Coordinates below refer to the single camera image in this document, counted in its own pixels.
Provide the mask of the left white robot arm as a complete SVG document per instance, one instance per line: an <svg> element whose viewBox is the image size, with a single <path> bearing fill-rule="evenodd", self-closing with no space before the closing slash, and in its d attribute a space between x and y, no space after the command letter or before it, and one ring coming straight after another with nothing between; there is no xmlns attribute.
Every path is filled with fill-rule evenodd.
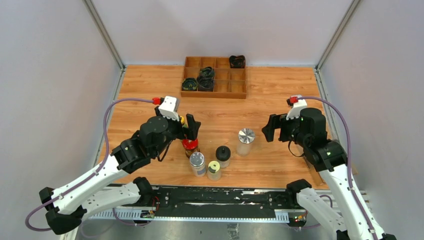
<svg viewBox="0 0 424 240"><path fill-rule="evenodd" d="M155 113L91 170L59 188L45 187L39 191L49 231L62 235L104 210L133 203L146 207L152 203L153 190L144 177L113 191L111 197L101 190L152 160L161 162L173 141L197 138L201 123L192 114L186 114L187 123L182 124L174 107L167 110L157 106Z"/></svg>

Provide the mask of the large silver lid jar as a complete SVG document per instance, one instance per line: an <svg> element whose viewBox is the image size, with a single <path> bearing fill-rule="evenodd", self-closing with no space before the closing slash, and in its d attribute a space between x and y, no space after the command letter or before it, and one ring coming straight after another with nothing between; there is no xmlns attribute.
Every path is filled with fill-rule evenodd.
<svg viewBox="0 0 424 240"><path fill-rule="evenodd" d="M242 157L247 156L252 149L252 145L255 139L256 134L252 129L241 129L238 132L238 144L236 147L236 153Z"/></svg>

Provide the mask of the clear plastic organizer bin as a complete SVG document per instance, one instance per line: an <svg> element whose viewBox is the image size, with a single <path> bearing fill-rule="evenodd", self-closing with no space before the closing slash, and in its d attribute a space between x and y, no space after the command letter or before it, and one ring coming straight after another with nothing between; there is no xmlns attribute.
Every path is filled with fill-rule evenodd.
<svg viewBox="0 0 424 240"><path fill-rule="evenodd" d="M305 161L309 169L309 173L311 174L314 184L317 186L325 185L326 182L321 178L320 174L315 170L314 166L306 159L305 156L303 156L302 159Z"/></svg>

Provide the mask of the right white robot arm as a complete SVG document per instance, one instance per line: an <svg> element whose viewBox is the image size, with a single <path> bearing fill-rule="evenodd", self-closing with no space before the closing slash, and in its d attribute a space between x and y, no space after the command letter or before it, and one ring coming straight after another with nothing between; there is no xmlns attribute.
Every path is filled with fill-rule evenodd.
<svg viewBox="0 0 424 240"><path fill-rule="evenodd" d="M324 179L338 205L334 210L305 179L287 184L286 204L292 209L303 207L335 240L394 240L374 219L348 171L348 156L343 147L327 138L326 117L317 108L306 107L291 118L288 114L271 114L262 133L267 142L278 140L299 145L302 157Z"/></svg>

